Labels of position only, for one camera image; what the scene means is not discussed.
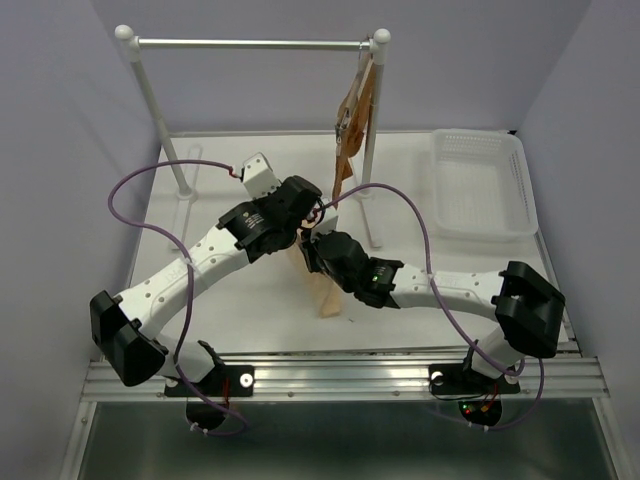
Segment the wooden clip hanger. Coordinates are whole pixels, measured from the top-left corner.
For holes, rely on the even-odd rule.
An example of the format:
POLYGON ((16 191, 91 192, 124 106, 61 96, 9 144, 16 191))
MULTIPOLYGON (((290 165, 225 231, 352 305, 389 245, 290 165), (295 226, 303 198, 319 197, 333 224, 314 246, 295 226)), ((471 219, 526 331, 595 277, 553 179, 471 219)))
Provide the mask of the wooden clip hanger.
POLYGON ((318 221, 303 220, 301 226, 297 230, 296 243, 303 251, 310 251, 314 246, 314 243, 318 239, 318 232, 316 227, 318 221))

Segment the beige underwear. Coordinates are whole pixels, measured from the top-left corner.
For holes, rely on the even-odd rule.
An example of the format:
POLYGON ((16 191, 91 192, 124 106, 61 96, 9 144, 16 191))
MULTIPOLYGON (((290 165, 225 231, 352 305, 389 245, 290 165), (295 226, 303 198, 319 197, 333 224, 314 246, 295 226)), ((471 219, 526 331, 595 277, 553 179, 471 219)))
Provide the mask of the beige underwear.
POLYGON ((308 271, 301 250, 300 236, 297 236, 296 242, 286 250, 286 254, 298 276, 302 279, 316 316, 321 319, 339 316, 343 308, 342 291, 326 275, 308 271))

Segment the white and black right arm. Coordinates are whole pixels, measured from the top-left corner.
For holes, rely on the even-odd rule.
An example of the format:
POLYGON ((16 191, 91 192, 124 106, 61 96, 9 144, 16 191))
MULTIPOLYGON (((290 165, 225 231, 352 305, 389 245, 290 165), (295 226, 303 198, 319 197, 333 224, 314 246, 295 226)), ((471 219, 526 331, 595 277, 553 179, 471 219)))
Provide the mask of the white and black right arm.
POLYGON ((469 345, 460 366, 463 384, 482 390, 525 357, 556 355, 565 296, 530 265, 511 261, 502 271, 430 273, 399 260, 370 257, 344 232, 306 233, 300 249, 312 273, 329 277, 340 289, 372 308, 439 308, 456 331, 457 312, 496 323, 469 345))

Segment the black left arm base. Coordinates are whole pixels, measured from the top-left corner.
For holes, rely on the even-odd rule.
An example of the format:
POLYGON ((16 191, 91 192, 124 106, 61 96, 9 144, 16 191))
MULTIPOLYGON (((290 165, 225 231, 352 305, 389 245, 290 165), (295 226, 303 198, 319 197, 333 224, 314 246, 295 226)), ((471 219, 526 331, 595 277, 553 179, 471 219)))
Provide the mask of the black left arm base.
POLYGON ((172 371, 165 377, 164 395, 186 401, 185 419, 191 431, 231 437, 248 429, 248 421, 231 401, 253 395, 253 366, 224 363, 202 340, 182 347, 178 362, 169 361, 172 371))

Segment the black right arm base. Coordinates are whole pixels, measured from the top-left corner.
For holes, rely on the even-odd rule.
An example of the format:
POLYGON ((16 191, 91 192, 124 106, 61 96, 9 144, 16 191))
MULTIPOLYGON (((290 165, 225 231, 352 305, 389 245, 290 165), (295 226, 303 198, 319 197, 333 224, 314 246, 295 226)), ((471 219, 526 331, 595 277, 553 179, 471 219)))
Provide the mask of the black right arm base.
POLYGON ((462 419, 472 426, 496 427, 501 420, 504 395, 521 392, 517 381, 508 381, 503 374, 490 378, 475 372, 469 349, 458 363, 436 363, 429 366, 429 392, 438 400, 453 401, 462 419))

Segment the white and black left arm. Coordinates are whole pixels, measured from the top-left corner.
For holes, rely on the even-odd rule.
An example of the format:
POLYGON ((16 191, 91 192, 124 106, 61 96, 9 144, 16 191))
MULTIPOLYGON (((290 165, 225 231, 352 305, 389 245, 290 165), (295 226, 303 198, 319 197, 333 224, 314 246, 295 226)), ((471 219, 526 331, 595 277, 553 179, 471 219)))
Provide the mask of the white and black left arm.
POLYGON ((137 386, 168 375, 176 347, 162 339, 164 326, 195 298, 264 255, 290 247, 321 198, 320 190, 294 175, 262 198, 242 202, 182 257, 140 284, 89 302, 92 339, 122 383, 137 386))

